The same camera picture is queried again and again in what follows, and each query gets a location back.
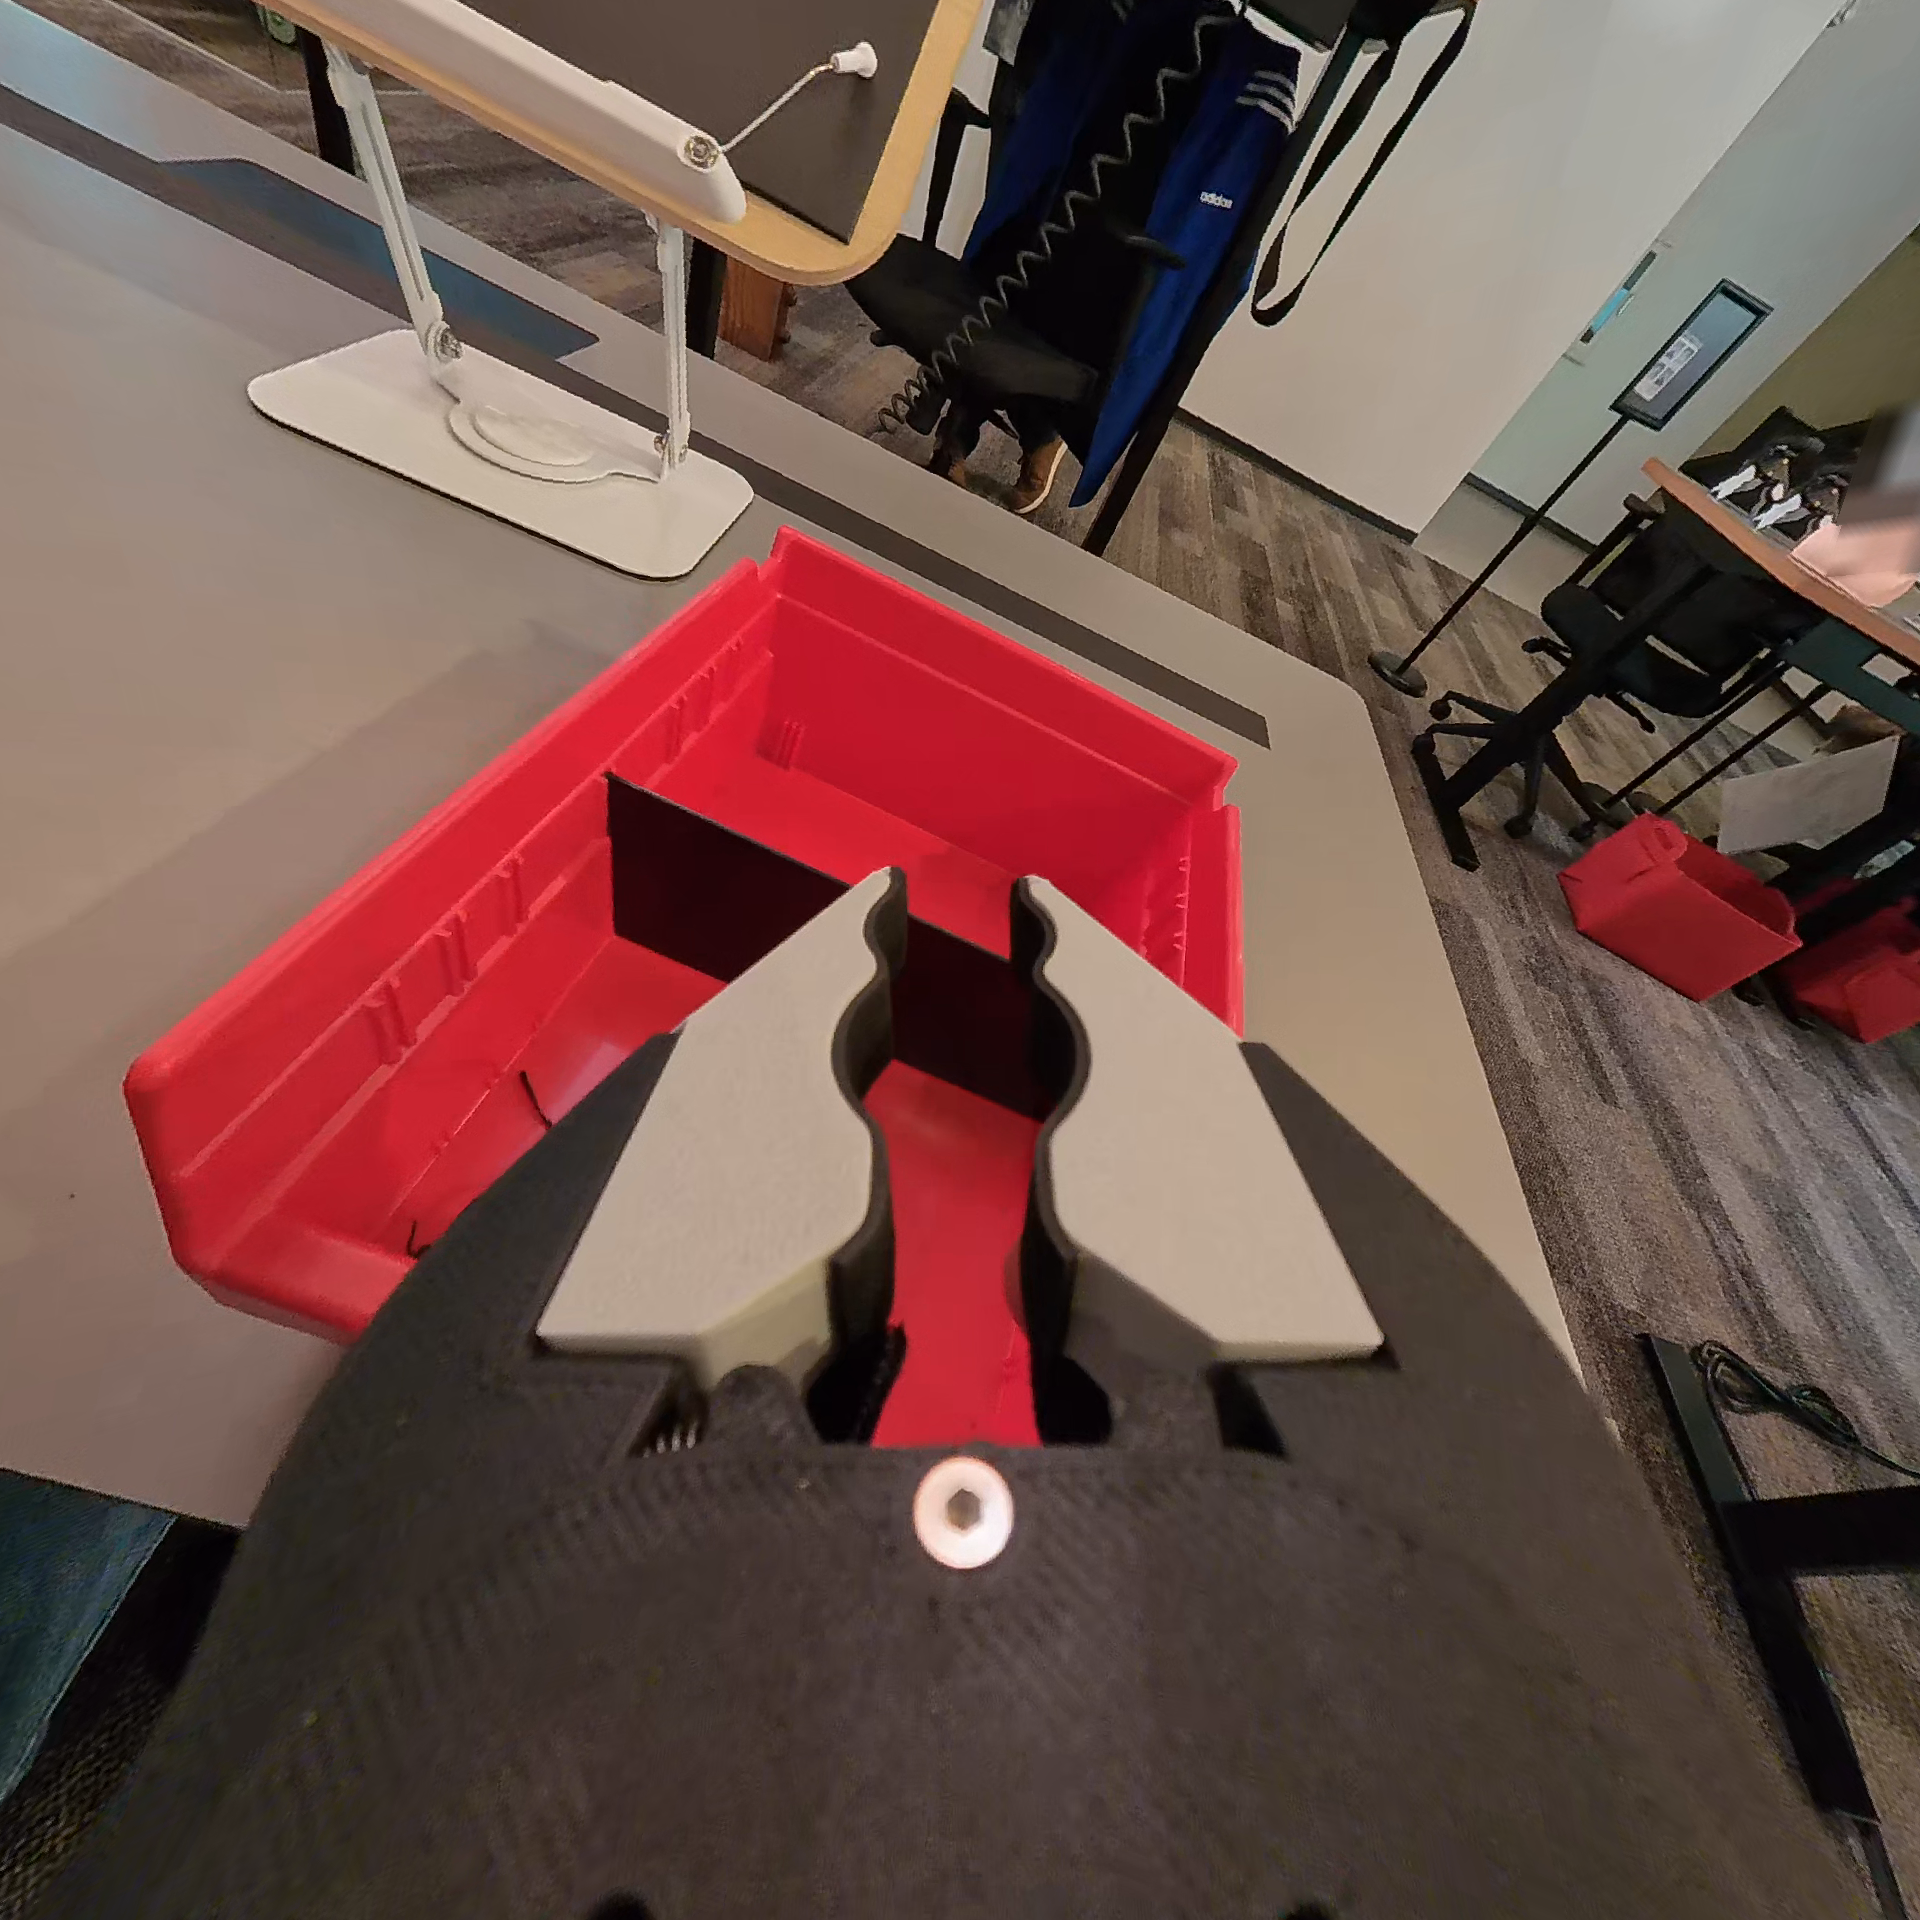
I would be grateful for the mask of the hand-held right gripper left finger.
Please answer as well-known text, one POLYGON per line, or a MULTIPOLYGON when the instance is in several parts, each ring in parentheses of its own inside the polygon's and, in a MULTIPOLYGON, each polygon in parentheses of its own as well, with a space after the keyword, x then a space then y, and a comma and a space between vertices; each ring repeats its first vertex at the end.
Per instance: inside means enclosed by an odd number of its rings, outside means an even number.
POLYGON ((874 872, 673 1034, 542 1316, 546 1348, 830 1368, 895 1297, 887 1148, 903 872, 874 872))

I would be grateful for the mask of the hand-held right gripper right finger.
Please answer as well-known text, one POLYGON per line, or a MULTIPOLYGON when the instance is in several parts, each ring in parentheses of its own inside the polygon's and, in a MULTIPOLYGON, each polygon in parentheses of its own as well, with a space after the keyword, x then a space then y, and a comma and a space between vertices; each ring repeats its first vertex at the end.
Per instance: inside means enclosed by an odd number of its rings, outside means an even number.
POLYGON ((1050 1092, 1021 1250, 1032 1360, 1360 1360, 1382 1330, 1234 1029, 1044 878, 1014 964, 1050 1092))

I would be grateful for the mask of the red plastic bin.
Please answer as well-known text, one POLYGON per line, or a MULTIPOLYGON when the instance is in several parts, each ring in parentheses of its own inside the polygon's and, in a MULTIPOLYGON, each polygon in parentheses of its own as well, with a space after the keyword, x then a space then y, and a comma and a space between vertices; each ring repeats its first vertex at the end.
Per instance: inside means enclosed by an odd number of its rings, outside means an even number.
MULTIPOLYGON (((1057 884, 1232 1029, 1237 760, 781 530, 358 872, 127 1069, 180 1268, 353 1340, 469 1202, 726 984, 615 934, 608 774, 1010 957, 1057 884)), ((882 1446, 1037 1442, 1017 1236, 1041 1121, 903 1066, 903 1364, 882 1446)))

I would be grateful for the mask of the black plastic bin divider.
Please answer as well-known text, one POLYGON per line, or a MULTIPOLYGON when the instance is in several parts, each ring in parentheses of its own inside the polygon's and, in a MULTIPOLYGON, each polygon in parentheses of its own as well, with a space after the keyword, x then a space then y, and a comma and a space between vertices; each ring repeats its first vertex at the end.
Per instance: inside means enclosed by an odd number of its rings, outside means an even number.
MULTIPOLYGON (((608 774, 613 929, 720 984, 848 892, 838 878, 656 790, 608 774)), ((895 1058, 1041 1121, 1032 989, 1010 957, 912 917, 893 985, 895 1058)))

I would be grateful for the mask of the red floor container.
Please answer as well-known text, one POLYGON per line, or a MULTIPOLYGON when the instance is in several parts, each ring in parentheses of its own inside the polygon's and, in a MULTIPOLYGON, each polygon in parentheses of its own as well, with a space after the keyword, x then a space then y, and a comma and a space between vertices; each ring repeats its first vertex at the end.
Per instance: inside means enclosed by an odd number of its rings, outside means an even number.
POLYGON ((1917 1026, 1917 901, 1888 905, 1870 918, 1805 947, 1782 963, 1794 1008, 1873 1044, 1917 1026))
POLYGON ((1597 841, 1557 882, 1586 940, 1689 1002, 1710 1002, 1801 949, 1778 890, 1649 814, 1597 841))

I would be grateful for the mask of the black office chair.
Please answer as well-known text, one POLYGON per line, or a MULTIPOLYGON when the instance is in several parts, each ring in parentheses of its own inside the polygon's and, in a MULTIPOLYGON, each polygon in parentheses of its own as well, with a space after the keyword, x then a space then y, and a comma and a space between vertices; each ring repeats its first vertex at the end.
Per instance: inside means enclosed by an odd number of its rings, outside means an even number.
POLYGON ((1586 785, 1557 737, 1580 707, 1630 707, 1645 729, 1652 713, 1716 725, 1784 673, 1817 610, 1670 504, 1630 508, 1609 547, 1548 592, 1540 619, 1544 634, 1525 646, 1558 669, 1530 701, 1505 708, 1450 689, 1409 745, 1447 853, 1466 874, 1479 853, 1463 809, 1511 768, 1522 790, 1509 837, 1530 833, 1548 777, 1580 806, 1583 833, 1625 824, 1625 802, 1586 785))

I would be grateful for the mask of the person's blue jeans leg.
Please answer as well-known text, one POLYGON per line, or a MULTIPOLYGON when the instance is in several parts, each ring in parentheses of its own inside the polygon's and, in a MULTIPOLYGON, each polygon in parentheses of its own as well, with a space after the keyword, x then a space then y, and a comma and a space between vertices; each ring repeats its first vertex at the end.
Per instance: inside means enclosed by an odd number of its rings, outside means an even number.
POLYGON ((174 1516, 2 1472, 2 1797, 174 1516))

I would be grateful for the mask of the white stand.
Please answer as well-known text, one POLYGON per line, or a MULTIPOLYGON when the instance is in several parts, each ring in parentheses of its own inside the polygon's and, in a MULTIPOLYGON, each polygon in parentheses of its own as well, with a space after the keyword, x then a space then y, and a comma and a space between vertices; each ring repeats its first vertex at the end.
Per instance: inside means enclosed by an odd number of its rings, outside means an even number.
POLYGON ((418 488, 636 578, 690 573, 751 504, 751 485, 690 446, 687 233, 734 226, 732 152, 823 78, 873 81, 860 38, 802 72, 728 140, 598 81, 471 4, 324 4, 319 46, 372 190, 409 330, 256 374, 253 410, 418 488), (529 146, 572 145, 636 181, 662 280, 664 421, 653 430, 461 344, 429 280, 360 49, 445 101, 502 110, 529 146))

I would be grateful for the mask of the cluttered wooden side desk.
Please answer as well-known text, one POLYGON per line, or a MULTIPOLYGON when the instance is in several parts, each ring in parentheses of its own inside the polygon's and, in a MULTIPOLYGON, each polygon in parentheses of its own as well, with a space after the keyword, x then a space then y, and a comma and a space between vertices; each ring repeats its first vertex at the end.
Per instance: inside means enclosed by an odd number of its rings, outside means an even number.
POLYGON ((1788 675, 1804 681, 1817 699, 1847 699, 1905 733, 1917 731, 1916 691, 1903 689, 1917 673, 1917 634, 1910 619, 1897 609, 1868 606, 1661 460, 1645 460, 1641 470, 1648 485, 1663 494, 1666 506, 1694 523, 1710 560, 1727 572, 1757 572, 1814 613, 1813 627, 1782 652, 1788 675))

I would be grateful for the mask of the black sign stand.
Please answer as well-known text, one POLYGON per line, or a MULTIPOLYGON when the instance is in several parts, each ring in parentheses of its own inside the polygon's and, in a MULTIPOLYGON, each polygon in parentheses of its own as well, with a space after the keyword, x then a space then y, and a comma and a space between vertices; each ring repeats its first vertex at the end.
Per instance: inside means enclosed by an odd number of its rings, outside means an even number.
POLYGON ((1426 680, 1418 661, 1449 632, 1455 618, 1466 609, 1473 594, 1485 587, 1525 544, 1525 539, 1544 523, 1552 508, 1573 490, 1597 458, 1613 446, 1630 428, 1663 430, 1704 386, 1711 374, 1737 352, 1743 341, 1764 322, 1769 304, 1749 294, 1732 281, 1719 281, 1689 314, 1661 347, 1645 362, 1645 366, 1626 382, 1612 400, 1612 424, 1599 433, 1597 442, 1575 462, 1575 467, 1552 488, 1544 500, 1525 510, 1520 523, 1501 542, 1487 563, 1460 587, 1447 610, 1429 627, 1429 632, 1409 644, 1400 657, 1378 650, 1368 657, 1370 673, 1381 684, 1389 686, 1402 697, 1424 697, 1426 680))

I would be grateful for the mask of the blue fabric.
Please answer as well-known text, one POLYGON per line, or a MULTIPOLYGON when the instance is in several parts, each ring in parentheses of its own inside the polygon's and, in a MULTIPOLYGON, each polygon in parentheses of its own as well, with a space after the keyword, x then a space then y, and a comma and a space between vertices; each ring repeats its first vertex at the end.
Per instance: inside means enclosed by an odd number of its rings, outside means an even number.
POLYGON ((1105 482, 1167 370, 1239 214, 1282 156, 1305 50, 1249 4, 993 4, 996 126, 962 252, 1017 270, 1056 214, 1077 225, 1012 291, 1012 312, 1077 358, 1105 362, 1072 506, 1105 482))

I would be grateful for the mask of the black desk frame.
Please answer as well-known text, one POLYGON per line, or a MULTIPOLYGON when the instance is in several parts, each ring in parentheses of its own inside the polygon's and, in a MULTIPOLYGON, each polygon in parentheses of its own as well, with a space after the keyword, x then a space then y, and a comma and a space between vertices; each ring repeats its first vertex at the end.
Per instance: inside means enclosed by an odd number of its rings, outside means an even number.
POLYGON ((1719 1342, 1684 1346, 1639 1336, 1639 1348, 1809 1797, 1857 1830, 1876 1833, 1880 1813, 1796 1588, 1807 1577, 1913 1573, 1916 1472, 1870 1446, 1824 1389, 1778 1382, 1719 1342), (1759 1416, 1788 1420, 1838 1452, 1864 1456, 1901 1484, 1762 1498, 1726 1428, 1732 1418, 1759 1416))

